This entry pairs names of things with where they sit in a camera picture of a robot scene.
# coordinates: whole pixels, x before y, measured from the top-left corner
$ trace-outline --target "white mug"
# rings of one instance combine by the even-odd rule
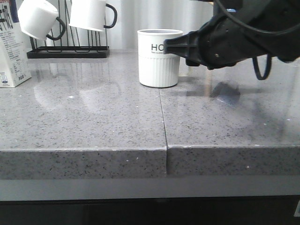
[[[105,7],[114,12],[113,23],[105,25]],[[71,7],[71,27],[78,27],[87,30],[104,31],[104,28],[112,28],[117,22],[117,10],[106,3],[106,0],[73,0]]]
[[[46,0],[24,0],[18,10],[18,17],[21,31],[39,40],[59,40],[66,30],[57,8]],[[53,37],[49,32],[56,20],[62,29],[58,37]]]
[[[151,29],[138,32],[139,81],[155,88],[177,84],[180,56],[164,54],[164,40],[182,36],[181,30]]]

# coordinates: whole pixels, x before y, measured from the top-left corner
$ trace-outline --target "gray granite countertop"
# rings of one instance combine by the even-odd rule
[[[258,81],[250,60],[182,61],[156,89],[136,50],[29,60],[32,78],[0,89],[0,180],[300,175],[300,64],[273,62]]]

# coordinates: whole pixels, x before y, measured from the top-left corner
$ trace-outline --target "mug handle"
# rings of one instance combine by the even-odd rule
[[[113,28],[116,25],[118,13],[117,13],[117,10],[115,9],[115,7],[113,7],[112,5],[106,4],[106,6],[109,7],[109,8],[111,8],[113,10],[114,18],[113,18],[112,24],[109,25],[109,26],[104,25],[104,28]]]
[[[61,37],[64,35],[64,33],[66,31],[65,23],[59,17],[57,17],[56,20],[58,22],[60,22],[60,25],[62,26],[62,30],[61,30],[61,33],[57,37],[52,37],[50,34],[46,35],[46,37],[51,39],[52,41],[57,41],[57,40],[61,39]]]

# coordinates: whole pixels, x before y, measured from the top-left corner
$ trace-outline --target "black metal rack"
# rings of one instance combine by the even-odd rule
[[[98,31],[84,30],[86,32],[86,45],[80,44],[78,28],[70,27],[70,14],[67,0],[57,0],[59,17],[66,24],[66,32],[58,41],[50,41],[49,44],[30,37],[32,50],[27,52],[28,59],[47,59],[47,58],[107,58],[109,56],[109,46],[107,43],[107,32],[101,34]],[[51,34],[61,32],[61,27],[52,29]]]

